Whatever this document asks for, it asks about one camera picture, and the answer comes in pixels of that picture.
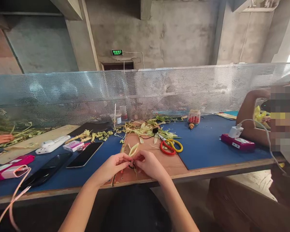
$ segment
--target pink box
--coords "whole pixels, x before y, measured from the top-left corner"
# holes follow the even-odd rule
[[[0,166],[0,180],[20,177],[27,172],[18,171],[21,168],[27,168],[27,164],[34,161],[34,155],[23,155],[19,156],[16,159]]]
[[[250,142],[242,138],[231,138],[228,136],[228,134],[222,134],[221,141],[230,144],[242,151],[254,151],[256,147],[256,145],[253,142]]]
[[[83,145],[84,145],[84,143],[82,143],[82,142],[72,141],[72,142],[69,142],[68,144],[63,145],[63,148],[65,150],[68,150],[68,151],[71,151],[71,152],[75,152],[76,150],[78,150]]]

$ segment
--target scissors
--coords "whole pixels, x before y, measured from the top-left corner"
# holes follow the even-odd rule
[[[166,155],[170,155],[170,156],[173,156],[173,155],[176,154],[176,152],[182,152],[182,151],[183,151],[183,145],[182,145],[180,142],[178,142],[178,141],[176,141],[176,140],[173,140],[173,139],[168,139],[168,140],[167,140],[167,139],[165,139],[164,137],[162,137],[161,135],[159,135],[159,133],[158,133],[158,136],[159,136],[160,139],[162,140],[162,142],[161,142],[161,144],[160,144],[160,149],[161,149],[161,151],[162,151],[164,154],[166,154]],[[171,144],[171,147],[170,147],[169,145],[167,145],[165,141],[168,141],[168,142]],[[179,150],[176,149],[176,148],[174,147],[172,141],[175,142],[175,143],[177,143],[177,144],[180,146],[180,149],[179,149]],[[167,152],[166,150],[164,150],[164,149],[163,149],[163,146],[166,146],[169,150],[171,150],[171,152]]]

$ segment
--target white charger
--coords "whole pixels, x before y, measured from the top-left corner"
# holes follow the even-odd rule
[[[242,127],[242,124],[239,123],[236,126],[231,127],[230,132],[228,133],[228,136],[230,138],[238,138],[241,135],[243,129],[244,128]]]

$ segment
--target pink power bank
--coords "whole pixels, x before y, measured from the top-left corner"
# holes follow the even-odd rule
[[[231,138],[228,136],[228,134],[222,134],[221,141],[230,144],[242,151],[254,151],[256,147],[253,142],[242,138]]]
[[[23,155],[0,166],[0,180],[20,177],[27,171],[17,171],[20,168],[26,168],[27,164],[34,161],[34,155]]]

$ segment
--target pink cable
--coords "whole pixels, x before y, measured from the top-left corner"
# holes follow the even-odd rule
[[[14,227],[14,229],[16,231],[20,231],[20,229],[18,228],[18,226],[16,225],[16,223],[14,221],[13,211],[12,211],[13,210],[13,203],[15,201],[17,201],[23,194],[25,194],[30,189],[31,186],[25,188],[16,198],[14,198],[14,197],[15,197],[15,195],[16,195],[19,187],[21,186],[21,184],[23,183],[23,181],[26,179],[26,177],[28,176],[28,174],[29,174],[30,171],[31,171],[31,168],[28,168],[28,171],[27,171],[26,175],[24,175],[23,179],[18,184],[18,186],[17,186],[17,188],[16,188],[16,190],[15,190],[13,196],[12,196],[12,199],[11,199],[10,204],[6,207],[6,209],[3,211],[3,213],[0,216],[0,223],[1,223],[1,220],[2,220],[3,216],[5,215],[5,213],[7,212],[7,210],[10,209],[9,210],[10,221],[11,221],[11,224],[12,224],[12,226]]]

